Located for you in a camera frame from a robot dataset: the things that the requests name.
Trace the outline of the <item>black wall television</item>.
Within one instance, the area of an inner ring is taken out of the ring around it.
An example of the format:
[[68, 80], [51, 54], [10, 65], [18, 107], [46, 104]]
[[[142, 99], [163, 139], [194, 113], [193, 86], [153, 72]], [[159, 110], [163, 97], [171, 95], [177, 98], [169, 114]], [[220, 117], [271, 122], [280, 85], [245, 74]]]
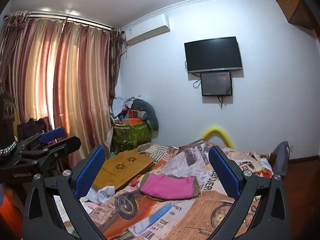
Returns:
[[242, 60], [235, 36], [184, 44], [187, 72], [241, 70]]

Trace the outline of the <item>white crumpled cloth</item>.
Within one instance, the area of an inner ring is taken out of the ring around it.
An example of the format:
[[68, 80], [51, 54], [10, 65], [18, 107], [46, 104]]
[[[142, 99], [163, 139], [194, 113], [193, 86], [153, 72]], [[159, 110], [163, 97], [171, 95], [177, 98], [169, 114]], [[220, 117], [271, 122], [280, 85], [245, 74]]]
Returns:
[[91, 187], [84, 197], [92, 203], [102, 204], [113, 197], [115, 195], [115, 192], [116, 190], [114, 186], [106, 186], [98, 190]]

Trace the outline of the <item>pink striped curtain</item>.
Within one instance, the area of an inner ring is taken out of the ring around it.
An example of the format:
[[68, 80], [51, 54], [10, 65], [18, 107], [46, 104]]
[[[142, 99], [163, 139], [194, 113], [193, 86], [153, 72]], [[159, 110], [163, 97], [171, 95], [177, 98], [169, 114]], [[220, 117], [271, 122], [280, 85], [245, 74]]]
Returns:
[[110, 107], [116, 95], [123, 35], [57, 18], [10, 14], [1, 28], [1, 89], [15, 97], [20, 124], [49, 118], [80, 138], [63, 159], [69, 167], [96, 145], [111, 148]]

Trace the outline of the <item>purple grey backpack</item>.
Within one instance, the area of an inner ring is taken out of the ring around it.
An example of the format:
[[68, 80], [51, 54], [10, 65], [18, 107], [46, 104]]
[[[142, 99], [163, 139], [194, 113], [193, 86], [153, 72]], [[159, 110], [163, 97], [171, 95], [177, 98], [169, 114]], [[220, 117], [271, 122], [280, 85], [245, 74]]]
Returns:
[[276, 156], [272, 170], [275, 174], [281, 176], [284, 179], [287, 175], [288, 164], [290, 158], [290, 146], [287, 141], [281, 142], [276, 149], [272, 152]]

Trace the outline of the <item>wooden wardrobe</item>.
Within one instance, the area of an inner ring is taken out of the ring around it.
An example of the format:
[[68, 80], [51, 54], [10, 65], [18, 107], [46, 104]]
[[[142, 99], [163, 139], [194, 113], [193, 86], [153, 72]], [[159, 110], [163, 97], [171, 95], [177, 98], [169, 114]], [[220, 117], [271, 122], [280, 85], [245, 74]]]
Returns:
[[304, 0], [276, 0], [287, 22], [314, 31], [319, 40], [319, 23]]

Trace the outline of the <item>grey stuffed toy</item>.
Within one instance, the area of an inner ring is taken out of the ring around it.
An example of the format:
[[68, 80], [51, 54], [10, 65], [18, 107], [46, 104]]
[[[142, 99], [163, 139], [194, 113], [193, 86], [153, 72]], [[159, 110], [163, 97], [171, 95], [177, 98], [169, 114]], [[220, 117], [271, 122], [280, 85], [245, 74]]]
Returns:
[[155, 112], [154, 108], [148, 102], [146, 102], [144, 100], [137, 99], [133, 102], [131, 109], [145, 112], [146, 113], [145, 120], [147, 120], [149, 122], [150, 127], [154, 131], [158, 131], [159, 124], [158, 124], [156, 112]]

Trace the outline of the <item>small black wall monitor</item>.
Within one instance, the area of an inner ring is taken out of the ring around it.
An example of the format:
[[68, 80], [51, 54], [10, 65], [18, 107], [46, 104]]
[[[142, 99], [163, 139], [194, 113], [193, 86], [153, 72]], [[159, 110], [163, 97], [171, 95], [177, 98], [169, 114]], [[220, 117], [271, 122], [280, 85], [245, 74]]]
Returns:
[[232, 96], [231, 72], [201, 73], [202, 96]]

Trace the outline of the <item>green laundry basket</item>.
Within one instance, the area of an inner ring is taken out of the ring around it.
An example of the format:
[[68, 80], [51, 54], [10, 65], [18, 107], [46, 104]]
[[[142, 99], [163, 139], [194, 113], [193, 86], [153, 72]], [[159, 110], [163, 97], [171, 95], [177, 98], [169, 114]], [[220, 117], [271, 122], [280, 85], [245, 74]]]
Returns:
[[113, 126], [112, 146], [116, 154], [137, 148], [151, 141], [151, 129], [146, 122]]

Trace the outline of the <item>white air conditioner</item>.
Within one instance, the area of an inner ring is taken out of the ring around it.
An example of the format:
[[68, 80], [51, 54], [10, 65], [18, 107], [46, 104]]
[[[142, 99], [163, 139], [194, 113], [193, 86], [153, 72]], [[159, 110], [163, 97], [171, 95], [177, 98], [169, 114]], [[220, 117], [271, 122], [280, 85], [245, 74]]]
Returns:
[[161, 14], [147, 20], [128, 24], [125, 30], [125, 46], [130, 47], [156, 36], [170, 32], [169, 18]]

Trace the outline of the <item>wooden lap desk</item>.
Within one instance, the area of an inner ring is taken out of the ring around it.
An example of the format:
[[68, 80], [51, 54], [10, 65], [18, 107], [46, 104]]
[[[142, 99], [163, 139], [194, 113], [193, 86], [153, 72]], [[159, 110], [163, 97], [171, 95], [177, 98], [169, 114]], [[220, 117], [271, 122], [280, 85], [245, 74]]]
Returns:
[[132, 151], [121, 152], [104, 162], [93, 185], [98, 189], [114, 186], [117, 191], [153, 163], [154, 158], [152, 157]]

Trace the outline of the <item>newspaper print bedspread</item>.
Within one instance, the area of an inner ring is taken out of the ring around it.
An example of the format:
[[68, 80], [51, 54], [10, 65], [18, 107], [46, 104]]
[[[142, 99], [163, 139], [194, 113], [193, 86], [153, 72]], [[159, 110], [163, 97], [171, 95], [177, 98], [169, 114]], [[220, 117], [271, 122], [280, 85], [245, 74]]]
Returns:
[[146, 144], [132, 152], [157, 161], [107, 202], [81, 204], [105, 239], [206, 239], [234, 203], [209, 163], [212, 143], [179, 149]]

